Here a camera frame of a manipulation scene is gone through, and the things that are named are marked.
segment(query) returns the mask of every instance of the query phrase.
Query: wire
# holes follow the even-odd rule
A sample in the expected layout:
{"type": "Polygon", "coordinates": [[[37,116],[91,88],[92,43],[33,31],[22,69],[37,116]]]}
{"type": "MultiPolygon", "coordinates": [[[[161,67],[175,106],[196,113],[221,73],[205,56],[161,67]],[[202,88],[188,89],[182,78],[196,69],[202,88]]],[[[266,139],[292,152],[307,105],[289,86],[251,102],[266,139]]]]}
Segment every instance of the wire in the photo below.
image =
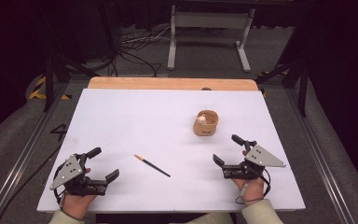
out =
{"type": "MultiPolygon", "coordinates": [[[[262,176],[261,174],[259,174],[257,171],[255,171],[254,169],[249,168],[249,171],[251,171],[252,173],[256,174],[258,177],[260,177],[266,184],[267,184],[267,188],[266,191],[263,193],[263,196],[266,197],[266,195],[269,193],[269,191],[271,190],[271,176],[269,175],[269,171],[267,171],[267,169],[264,169],[268,175],[268,180],[262,176]]],[[[239,202],[238,199],[240,199],[241,196],[238,196],[238,198],[235,199],[235,203],[238,204],[244,204],[244,203],[250,203],[250,202],[254,202],[257,200],[263,200],[262,198],[257,198],[257,199],[253,199],[253,200],[249,200],[249,201],[244,201],[244,202],[239,202]]]]}
{"type": "Polygon", "coordinates": [[[114,62],[112,63],[112,66],[113,66],[113,70],[115,70],[116,77],[118,77],[118,72],[117,72],[117,69],[116,69],[116,60],[114,60],[114,62]]]}
{"type": "MultiPolygon", "coordinates": [[[[57,167],[57,170],[56,170],[56,172],[55,172],[55,174],[54,174],[53,179],[55,179],[55,178],[57,177],[58,172],[62,169],[62,167],[63,167],[64,165],[65,165],[65,162],[63,162],[59,167],[57,167]]],[[[62,195],[62,192],[61,192],[60,194],[58,194],[58,193],[57,193],[57,189],[53,190],[53,192],[54,192],[54,196],[55,196],[56,199],[57,199],[57,203],[60,204],[60,202],[61,202],[60,195],[62,195]]]]}
{"type": "Polygon", "coordinates": [[[170,28],[171,26],[168,26],[161,31],[150,31],[147,35],[145,35],[146,32],[142,32],[137,37],[135,37],[135,33],[139,32],[124,34],[125,37],[120,38],[120,47],[122,48],[122,51],[129,51],[132,49],[143,49],[149,44],[156,43],[162,39],[170,40],[169,38],[165,37],[170,28]]]}
{"type": "Polygon", "coordinates": [[[30,177],[28,177],[27,180],[25,180],[25,182],[17,189],[17,191],[10,197],[10,199],[8,200],[7,204],[5,205],[4,209],[2,210],[1,212],[1,215],[0,215],[0,222],[1,222],[1,219],[4,215],[4,213],[6,212],[8,206],[13,202],[13,200],[16,198],[16,196],[20,193],[20,191],[25,187],[25,185],[27,185],[31,179],[43,168],[43,166],[46,165],[46,163],[48,163],[48,161],[54,156],[54,154],[56,154],[61,148],[61,145],[59,145],[57,147],[57,149],[55,149],[50,156],[48,156],[48,158],[31,174],[30,177]]]}
{"type": "MultiPolygon", "coordinates": [[[[109,64],[114,60],[114,58],[115,57],[109,57],[109,60],[107,62],[99,64],[99,65],[97,65],[95,67],[86,67],[86,68],[89,69],[92,72],[99,71],[101,69],[104,69],[106,66],[109,66],[109,64]]],[[[66,69],[72,74],[83,74],[81,71],[79,71],[77,69],[68,68],[68,67],[66,67],[66,69]]]]}
{"type": "Polygon", "coordinates": [[[139,58],[139,57],[137,57],[137,56],[135,56],[135,55],[133,55],[133,54],[130,54],[130,53],[125,52],[125,51],[120,51],[120,52],[119,52],[119,55],[120,55],[124,60],[127,60],[127,61],[129,61],[129,62],[131,62],[131,63],[137,63],[137,62],[134,62],[134,61],[131,61],[131,60],[127,59],[126,57],[123,56],[123,54],[130,55],[131,57],[136,58],[136,59],[138,59],[139,61],[144,62],[144,63],[138,63],[138,64],[147,64],[147,65],[149,65],[149,66],[153,69],[153,77],[156,77],[156,76],[157,76],[157,71],[158,71],[159,68],[161,67],[161,63],[148,63],[147,61],[145,61],[145,60],[143,60],[143,59],[141,59],[141,58],[139,58]],[[158,65],[159,65],[158,69],[155,69],[155,68],[153,67],[153,64],[158,64],[158,65]]]}

